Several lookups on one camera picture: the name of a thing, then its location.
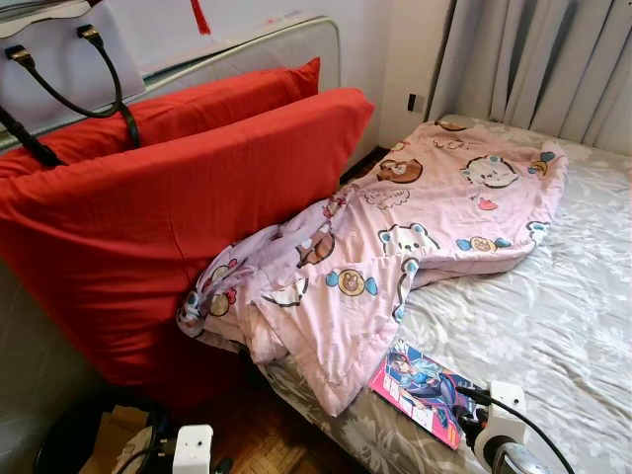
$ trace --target cartoon print blanket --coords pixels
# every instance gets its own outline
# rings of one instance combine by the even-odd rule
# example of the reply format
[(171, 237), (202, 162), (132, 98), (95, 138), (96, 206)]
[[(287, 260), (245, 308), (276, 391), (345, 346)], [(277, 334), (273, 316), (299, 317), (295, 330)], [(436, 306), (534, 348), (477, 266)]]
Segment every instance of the cartoon print blanket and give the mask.
[(178, 323), (207, 344), (246, 345), (255, 363), (290, 353), (337, 416), (388, 350), (412, 288), (505, 272), (533, 250), (567, 163), (552, 142), (518, 148), (422, 124), (330, 199), (225, 249)]

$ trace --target pillowcase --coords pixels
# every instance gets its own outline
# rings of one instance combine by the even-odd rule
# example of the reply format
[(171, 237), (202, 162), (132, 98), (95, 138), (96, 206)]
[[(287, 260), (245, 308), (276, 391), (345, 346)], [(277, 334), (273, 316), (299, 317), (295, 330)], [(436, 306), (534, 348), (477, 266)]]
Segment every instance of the pillowcase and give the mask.
[(110, 382), (196, 405), (235, 380), (236, 356), (182, 334), (180, 300), (231, 242), (331, 195), (371, 113), (360, 91), (339, 89), (0, 178), (0, 255)]
[[(247, 119), (318, 94), (320, 59), (297, 69), (251, 72), (129, 106), (149, 146)], [(41, 139), (64, 163), (77, 163), (132, 148), (125, 121), (116, 114), (88, 118)], [(30, 174), (42, 165), (24, 148), (0, 157), (0, 177)]]

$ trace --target magazine cover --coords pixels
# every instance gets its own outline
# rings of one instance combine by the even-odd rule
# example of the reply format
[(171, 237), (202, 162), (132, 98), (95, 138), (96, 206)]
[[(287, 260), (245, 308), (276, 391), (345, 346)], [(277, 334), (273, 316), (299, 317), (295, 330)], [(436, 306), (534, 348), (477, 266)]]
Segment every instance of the magazine cover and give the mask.
[(455, 388), (476, 387), (472, 382), (403, 339), (390, 347), (368, 386), (452, 449), (461, 441), (458, 417), (476, 409), (474, 401)]

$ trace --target gray floral bedsheet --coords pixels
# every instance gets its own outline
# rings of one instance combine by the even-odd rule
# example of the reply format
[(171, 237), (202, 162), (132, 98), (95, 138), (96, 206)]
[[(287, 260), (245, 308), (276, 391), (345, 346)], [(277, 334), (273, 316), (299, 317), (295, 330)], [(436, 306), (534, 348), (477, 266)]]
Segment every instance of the gray floral bedsheet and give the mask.
[[(547, 137), (472, 118), (517, 144)], [(433, 283), (409, 296), (400, 333), (472, 380), (521, 385), (527, 415), (578, 474), (632, 473), (630, 158), (564, 140), (565, 196), (549, 235), (515, 270)], [(452, 451), (364, 389), (328, 417), (291, 358), (261, 367), (273, 389), (376, 473), (482, 473), (461, 442)], [(528, 447), (561, 464), (535, 434)]]

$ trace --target curtain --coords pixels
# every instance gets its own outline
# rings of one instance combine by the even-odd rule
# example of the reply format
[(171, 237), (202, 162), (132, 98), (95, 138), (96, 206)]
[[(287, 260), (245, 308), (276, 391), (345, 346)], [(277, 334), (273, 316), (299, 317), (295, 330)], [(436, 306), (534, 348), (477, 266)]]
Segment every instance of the curtain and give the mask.
[(632, 2), (457, 0), (429, 119), (456, 113), (632, 154)]

